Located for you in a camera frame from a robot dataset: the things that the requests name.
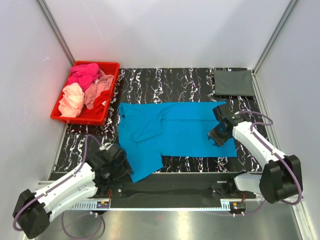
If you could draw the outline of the blue t shirt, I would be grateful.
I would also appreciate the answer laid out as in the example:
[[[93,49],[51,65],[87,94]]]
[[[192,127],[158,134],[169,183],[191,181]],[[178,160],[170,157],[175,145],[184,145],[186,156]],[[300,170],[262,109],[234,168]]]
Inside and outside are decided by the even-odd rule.
[[[164,165],[163,156],[235,158],[236,144],[229,139],[215,146],[208,133],[218,125],[213,109],[224,102],[164,102],[118,107],[118,139],[132,169],[133,183]]]

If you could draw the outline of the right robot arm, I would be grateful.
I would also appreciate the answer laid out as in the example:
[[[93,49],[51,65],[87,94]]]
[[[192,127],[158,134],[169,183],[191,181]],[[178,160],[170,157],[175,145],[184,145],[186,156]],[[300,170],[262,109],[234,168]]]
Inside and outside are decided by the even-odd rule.
[[[296,155],[287,155],[263,137],[246,116],[247,111],[230,112],[225,105],[213,110],[218,121],[209,133],[209,139],[218,147],[228,140],[240,142],[261,165],[262,173],[242,172],[227,185],[228,195],[239,198],[244,192],[261,195],[270,204],[283,202],[297,205],[302,200],[303,179],[301,161]]]

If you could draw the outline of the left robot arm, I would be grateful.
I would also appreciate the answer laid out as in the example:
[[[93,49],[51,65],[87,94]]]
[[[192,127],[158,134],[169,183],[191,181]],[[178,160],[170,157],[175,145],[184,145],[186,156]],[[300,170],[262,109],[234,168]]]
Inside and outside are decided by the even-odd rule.
[[[53,183],[24,190],[13,210],[13,228],[28,239],[42,234],[64,211],[87,198],[112,195],[112,184],[132,172],[125,150],[117,144],[99,150]]]

